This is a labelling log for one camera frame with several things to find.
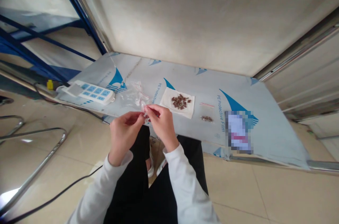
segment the person's left hand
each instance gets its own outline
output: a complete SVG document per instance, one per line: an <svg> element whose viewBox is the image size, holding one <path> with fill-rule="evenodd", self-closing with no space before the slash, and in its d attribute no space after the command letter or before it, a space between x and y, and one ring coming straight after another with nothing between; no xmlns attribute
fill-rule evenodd
<svg viewBox="0 0 339 224"><path fill-rule="evenodd" d="M145 118L142 112L128 112L109 125L111 130L111 150L108 161L112 166L120 166L127 151L132 147L137 138Z"/></svg>

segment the white tissue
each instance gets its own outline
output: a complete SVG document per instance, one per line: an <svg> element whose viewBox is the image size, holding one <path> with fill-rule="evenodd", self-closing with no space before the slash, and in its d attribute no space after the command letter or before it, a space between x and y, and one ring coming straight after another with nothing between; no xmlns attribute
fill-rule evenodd
<svg viewBox="0 0 339 224"><path fill-rule="evenodd" d="M188 103L187 101L187 108L184 108L182 110L177 109L174 107L174 105L172 104L172 98L173 97L178 97L179 94L183 95L185 98L189 98L191 100L191 103ZM172 90L170 88L166 88L165 92L162 95L161 101L160 101L160 106L163 107L167 107L172 113L177 113L180 114L182 116L185 116L186 118L192 119L192 115L193 115L193 110L194 110L194 96L191 96L189 94L186 93L182 93L182 92L178 92L176 90Z"/></svg>

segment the plastic bag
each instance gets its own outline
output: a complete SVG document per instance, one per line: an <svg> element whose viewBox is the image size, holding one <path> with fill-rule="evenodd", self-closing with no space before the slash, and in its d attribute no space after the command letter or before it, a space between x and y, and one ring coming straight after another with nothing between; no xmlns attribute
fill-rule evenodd
<svg viewBox="0 0 339 224"><path fill-rule="evenodd" d="M127 90L120 92L122 106L130 106L144 112L144 107L151 103L150 97L142 92L141 82L126 84Z"/></svg>
<svg viewBox="0 0 339 224"><path fill-rule="evenodd" d="M214 122L214 106L200 103L198 113L200 120L210 123Z"/></svg>

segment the white sleeve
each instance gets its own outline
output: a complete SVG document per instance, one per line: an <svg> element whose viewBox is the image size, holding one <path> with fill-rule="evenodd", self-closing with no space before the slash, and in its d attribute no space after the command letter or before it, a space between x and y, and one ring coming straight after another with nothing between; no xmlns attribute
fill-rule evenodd
<svg viewBox="0 0 339 224"><path fill-rule="evenodd" d="M220 223L212 202L201 188L181 145L167 153L169 178L178 206L178 223Z"/></svg>
<svg viewBox="0 0 339 224"><path fill-rule="evenodd" d="M133 153L128 151L119 167L113 167L107 157L103 167L98 170L94 183L87 188L85 195L66 224L103 223L117 181L133 159Z"/></svg>

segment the white power strip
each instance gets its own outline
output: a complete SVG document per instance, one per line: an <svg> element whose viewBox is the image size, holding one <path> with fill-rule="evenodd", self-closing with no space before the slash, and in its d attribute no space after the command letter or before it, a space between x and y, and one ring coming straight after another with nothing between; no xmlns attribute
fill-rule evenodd
<svg viewBox="0 0 339 224"><path fill-rule="evenodd" d="M82 97L103 105L115 100L114 91L80 80L73 82L69 87L63 87L62 90L73 97Z"/></svg>

